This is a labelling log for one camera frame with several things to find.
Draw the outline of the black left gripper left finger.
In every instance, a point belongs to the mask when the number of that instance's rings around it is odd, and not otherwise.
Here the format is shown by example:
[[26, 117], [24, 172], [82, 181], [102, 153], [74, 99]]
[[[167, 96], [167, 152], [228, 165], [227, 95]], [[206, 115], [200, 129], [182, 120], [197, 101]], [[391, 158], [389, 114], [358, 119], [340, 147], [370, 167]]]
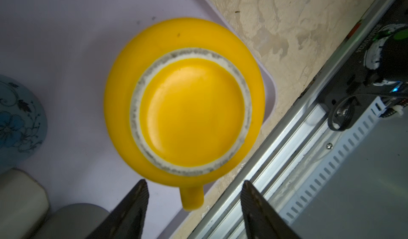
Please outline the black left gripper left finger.
[[149, 200], [146, 180], [140, 180], [89, 239], [140, 239]]

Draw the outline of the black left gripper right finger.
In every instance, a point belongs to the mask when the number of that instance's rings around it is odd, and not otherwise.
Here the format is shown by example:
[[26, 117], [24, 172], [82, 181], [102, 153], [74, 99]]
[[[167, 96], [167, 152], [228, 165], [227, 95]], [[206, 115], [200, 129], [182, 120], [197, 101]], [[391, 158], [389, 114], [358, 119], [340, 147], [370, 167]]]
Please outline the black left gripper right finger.
[[248, 180], [243, 182], [240, 199], [247, 238], [300, 239]]

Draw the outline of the yellow mug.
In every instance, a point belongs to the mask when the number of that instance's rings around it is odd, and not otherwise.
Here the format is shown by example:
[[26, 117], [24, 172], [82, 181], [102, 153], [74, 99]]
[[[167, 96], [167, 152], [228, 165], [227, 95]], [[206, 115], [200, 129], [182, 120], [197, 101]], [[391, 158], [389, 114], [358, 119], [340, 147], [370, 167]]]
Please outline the yellow mug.
[[204, 186], [236, 167], [263, 124], [256, 60], [225, 27], [198, 18], [157, 23], [134, 37], [110, 70], [108, 134], [141, 176], [180, 190], [186, 211]]

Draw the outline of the teal dotted floral mug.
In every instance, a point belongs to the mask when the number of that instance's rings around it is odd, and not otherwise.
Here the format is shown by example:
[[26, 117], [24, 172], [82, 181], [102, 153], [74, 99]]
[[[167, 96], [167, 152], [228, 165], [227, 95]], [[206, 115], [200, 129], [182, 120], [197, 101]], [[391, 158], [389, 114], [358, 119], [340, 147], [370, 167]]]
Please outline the teal dotted floral mug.
[[18, 81], [1, 75], [1, 173], [31, 157], [47, 135], [38, 98]]

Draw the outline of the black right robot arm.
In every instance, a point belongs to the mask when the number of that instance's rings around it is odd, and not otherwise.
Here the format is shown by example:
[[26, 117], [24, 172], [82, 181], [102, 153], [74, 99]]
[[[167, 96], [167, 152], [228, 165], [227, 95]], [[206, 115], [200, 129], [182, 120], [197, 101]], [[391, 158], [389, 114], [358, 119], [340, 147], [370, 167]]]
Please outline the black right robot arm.
[[365, 85], [384, 86], [408, 81], [408, 25], [390, 24], [373, 38], [363, 60]]

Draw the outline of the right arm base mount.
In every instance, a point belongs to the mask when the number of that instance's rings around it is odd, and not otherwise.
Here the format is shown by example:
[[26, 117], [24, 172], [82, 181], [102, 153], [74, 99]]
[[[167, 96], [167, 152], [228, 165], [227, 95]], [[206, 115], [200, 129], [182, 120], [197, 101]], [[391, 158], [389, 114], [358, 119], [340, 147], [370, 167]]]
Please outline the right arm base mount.
[[368, 73], [363, 64], [365, 51], [375, 35], [390, 24], [408, 25], [408, 0], [394, 2], [322, 91], [319, 102], [328, 112], [330, 129], [349, 129], [377, 96], [399, 93], [401, 99], [407, 99], [408, 82], [384, 86], [364, 84]]

